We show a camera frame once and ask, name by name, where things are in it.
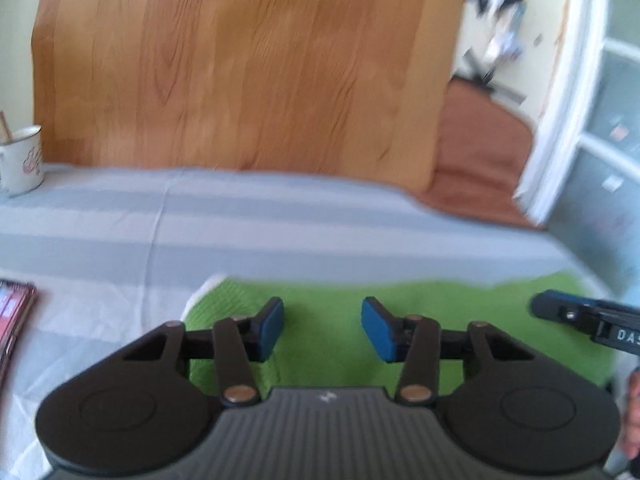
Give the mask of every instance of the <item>ribbed grip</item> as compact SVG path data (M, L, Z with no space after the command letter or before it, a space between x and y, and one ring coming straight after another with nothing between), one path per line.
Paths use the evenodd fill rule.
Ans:
M63 471L49 480L81 480ZM277 388L251 408L225 412L191 454L136 480L525 480L463 452L424 408L382 389ZM540 480L540 476L531 480ZM606 480L600 470L563 480Z

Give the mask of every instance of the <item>wood grain panel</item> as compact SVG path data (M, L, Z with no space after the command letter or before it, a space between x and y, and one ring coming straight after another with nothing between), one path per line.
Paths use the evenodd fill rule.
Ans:
M48 160L424 190L463 0L41 0Z
M56 136L56 81L53 41L60 0L40 0L31 38L33 54L34 119L42 126L42 150L46 158L60 158Z

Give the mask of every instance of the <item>hand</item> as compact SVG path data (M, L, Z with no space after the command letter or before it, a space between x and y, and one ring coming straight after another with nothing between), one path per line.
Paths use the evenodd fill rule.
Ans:
M640 372L635 370L629 376L626 412L622 419L620 449L629 458L640 454Z

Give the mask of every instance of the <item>bed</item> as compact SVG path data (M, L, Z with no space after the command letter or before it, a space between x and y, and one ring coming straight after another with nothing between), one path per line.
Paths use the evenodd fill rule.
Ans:
M1 398L0 479L48 468L33 431L55 386L169 319L213 274L492 284L558 270L597 280L549 235L450 218L401 192L309 176L53 166L0 198L0 276L42 297Z

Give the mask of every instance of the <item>white mug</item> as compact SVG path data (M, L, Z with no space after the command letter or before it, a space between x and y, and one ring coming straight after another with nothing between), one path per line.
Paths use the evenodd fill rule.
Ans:
M19 195L44 180L40 126L23 128L12 136L12 142L0 144L0 192Z

